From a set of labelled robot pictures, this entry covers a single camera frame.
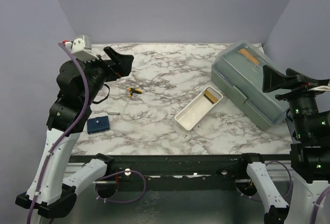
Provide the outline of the blue leather card holder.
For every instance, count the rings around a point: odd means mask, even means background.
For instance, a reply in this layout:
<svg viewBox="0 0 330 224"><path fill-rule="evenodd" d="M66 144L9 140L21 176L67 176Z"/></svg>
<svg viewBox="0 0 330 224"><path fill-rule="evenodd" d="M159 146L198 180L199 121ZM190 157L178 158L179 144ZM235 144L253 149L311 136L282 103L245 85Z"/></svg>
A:
<svg viewBox="0 0 330 224"><path fill-rule="evenodd" d="M110 122L108 116L99 116L87 120L88 134L103 132L109 129L110 129Z"/></svg>

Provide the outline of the gold credit card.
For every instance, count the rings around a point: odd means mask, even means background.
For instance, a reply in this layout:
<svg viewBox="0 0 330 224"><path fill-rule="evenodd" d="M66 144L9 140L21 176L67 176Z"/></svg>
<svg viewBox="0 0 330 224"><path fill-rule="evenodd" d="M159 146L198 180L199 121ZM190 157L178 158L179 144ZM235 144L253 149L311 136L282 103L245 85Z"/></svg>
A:
<svg viewBox="0 0 330 224"><path fill-rule="evenodd" d="M219 99L209 90L204 92L204 97L207 98L213 105L219 101Z"/></svg>

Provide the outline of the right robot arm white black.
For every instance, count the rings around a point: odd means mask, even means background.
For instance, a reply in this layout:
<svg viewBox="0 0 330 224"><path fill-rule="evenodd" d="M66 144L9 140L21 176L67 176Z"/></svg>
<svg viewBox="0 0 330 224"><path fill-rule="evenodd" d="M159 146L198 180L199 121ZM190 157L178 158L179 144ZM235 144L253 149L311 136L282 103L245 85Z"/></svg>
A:
<svg viewBox="0 0 330 224"><path fill-rule="evenodd" d="M261 198L264 223L316 223L323 200L329 196L329 112L319 112L316 96L329 91L329 79L313 79L290 68L285 74L263 66L262 91L287 101L294 124L290 162L295 172L291 202L280 195L270 178L262 155L243 154L238 175L250 178Z"/></svg>

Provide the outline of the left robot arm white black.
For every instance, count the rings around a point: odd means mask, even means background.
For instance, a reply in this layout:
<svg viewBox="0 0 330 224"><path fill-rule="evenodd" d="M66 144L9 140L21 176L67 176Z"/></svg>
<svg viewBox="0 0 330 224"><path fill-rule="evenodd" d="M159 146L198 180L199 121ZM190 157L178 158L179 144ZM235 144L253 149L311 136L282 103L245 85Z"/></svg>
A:
<svg viewBox="0 0 330 224"><path fill-rule="evenodd" d="M69 61L60 67L56 79L60 91L49 110L45 147L37 173L29 189L15 200L28 210L28 223L66 217L78 195L93 181L109 180L114 175L113 158L100 153L72 176L64 175L98 92L105 83L131 73L132 55L120 54L111 47L105 47L104 52L107 60L96 57L84 62L81 57L70 55Z"/></svg>

